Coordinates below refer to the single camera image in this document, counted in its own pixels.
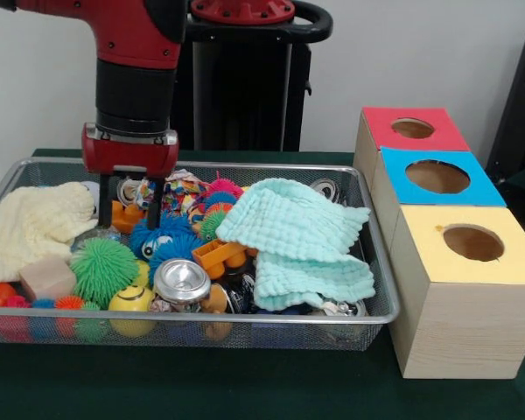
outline green spiky ball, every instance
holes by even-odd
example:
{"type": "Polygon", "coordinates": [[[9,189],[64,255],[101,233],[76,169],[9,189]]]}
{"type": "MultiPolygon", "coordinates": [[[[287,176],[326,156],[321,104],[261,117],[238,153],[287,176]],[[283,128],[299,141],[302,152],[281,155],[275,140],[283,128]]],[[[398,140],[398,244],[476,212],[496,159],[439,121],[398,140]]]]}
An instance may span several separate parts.
{"type": "MultiPolygon", "coordinates": [[[[94,302],[86,302],[83,311],[99,311],[101,308],[94,302]]],[[[76,323],[76,337],[90,344],[101,342],[109,333],[109,322],[106,319],[81,318],[76,323]]]]}
{"type": "Polygon", "coordinates": [[[76,275],[74,294],[107,309],[111,298],[138,275],[132,251],[110,239],[89,239],[74,253],[70,268],[76,275]]]}
{"type": "Polygon", "coordinates": [[[214,239],[217,239],[216,229],[226,218],[226,213],[223,210],[218,210],[217,212],[210,213],[202,221],[200,226],[200,238],[204,242],[210,242],[214,239]]]}

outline blue fuzzy ball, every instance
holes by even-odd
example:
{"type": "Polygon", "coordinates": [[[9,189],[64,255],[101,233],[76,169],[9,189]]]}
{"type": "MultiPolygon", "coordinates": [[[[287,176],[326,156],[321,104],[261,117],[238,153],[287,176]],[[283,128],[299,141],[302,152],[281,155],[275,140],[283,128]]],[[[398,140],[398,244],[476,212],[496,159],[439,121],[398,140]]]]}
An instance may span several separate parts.
{"type": "Polygon", "coordinates": [[[54,309],[54,300],[52,299],[38,299],[31,304],[31,308],[39,309],[54,309]]]}
{"type": "Polygon", "coordinates": [[[130,249],[136,257],[148,262],[160,245],[178,235],[195,235],[187,217],[163,213],[159,228],[155,230],[148,229],[146,219],[134,226],[130,236],[130,249]]]}
{"type": "Polygon", "coordinates": [[[202,245],[204,245],[202,240],[189,234],[175,236],[173,241],[162,244],[150,260],[150,286],[154,284],[156,270],[163,262],[173,258],[193,261],[193,251],[202,245]]]}
{"type": "Polygon", "coordinates": [[[210,195],[205,201],[205,209],[208,210],[211,206],[218,203],[226,203],[226,204],[235,204],[237,202],[237,198],[234,197],[233,194],[230,194],[229,192],[215,192],[214,194],[210,195]]]}
{"type": "MultiPolygon", "coordinates": [[[[54,300],[38,299],[31,304],[31,308],[54,309],[54,300]]],[[[29,334],[34,340],[53,340],[58,336],[56,318],[29,317],[29,334]]]]}

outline cream towel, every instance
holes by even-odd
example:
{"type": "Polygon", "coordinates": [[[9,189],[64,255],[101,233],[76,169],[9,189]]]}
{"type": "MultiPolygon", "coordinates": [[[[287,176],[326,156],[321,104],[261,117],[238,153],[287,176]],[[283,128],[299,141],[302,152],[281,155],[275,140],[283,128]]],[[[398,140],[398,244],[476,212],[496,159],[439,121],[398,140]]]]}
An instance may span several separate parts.
{"type": "Polygon", "coordinates": [[[92,229],[94,198],[78,182],[21,187],[0,202],[0,282],[19,279],[19,271],[45,256],[71,256],[74,238],[92,229]]]}

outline light green towel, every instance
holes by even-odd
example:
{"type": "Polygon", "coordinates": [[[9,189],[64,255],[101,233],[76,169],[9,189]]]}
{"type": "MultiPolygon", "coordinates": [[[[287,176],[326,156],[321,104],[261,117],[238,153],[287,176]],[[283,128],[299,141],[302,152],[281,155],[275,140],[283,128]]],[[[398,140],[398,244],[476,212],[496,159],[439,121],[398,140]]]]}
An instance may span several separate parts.
{"type": "Polygon", "coordinates": [[[369,209],[343,207],[287,179],[252,185],[227,214],[216,234],[259,250],[255,303],[281,311],[323,297],[355,304],[375,294],[366,263],[348,255],[369,209]]]}

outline wooden box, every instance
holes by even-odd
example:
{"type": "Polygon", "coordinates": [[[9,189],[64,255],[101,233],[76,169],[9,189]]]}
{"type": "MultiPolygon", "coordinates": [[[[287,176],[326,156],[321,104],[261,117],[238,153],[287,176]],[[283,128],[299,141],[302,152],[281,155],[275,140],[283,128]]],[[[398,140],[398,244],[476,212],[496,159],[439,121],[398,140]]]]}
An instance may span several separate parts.
{"type": "Polygon", "coordinates": [[[401,206],[390,325],[405,378],[510,379],[525,355],[525,233],[502,207],[401,206]]]}
{"type": "Polygon", "coordinates": [[[388,249],[400,214],[400,204],[506,206],[469,151],[381,147],[371,197],[388,249]]]}
{"type": "Polygon", "coordinates": [[[469,151],[442,108],[363,108],[353,166],[373,187],[381,147],[411,151],[469,151]]]}

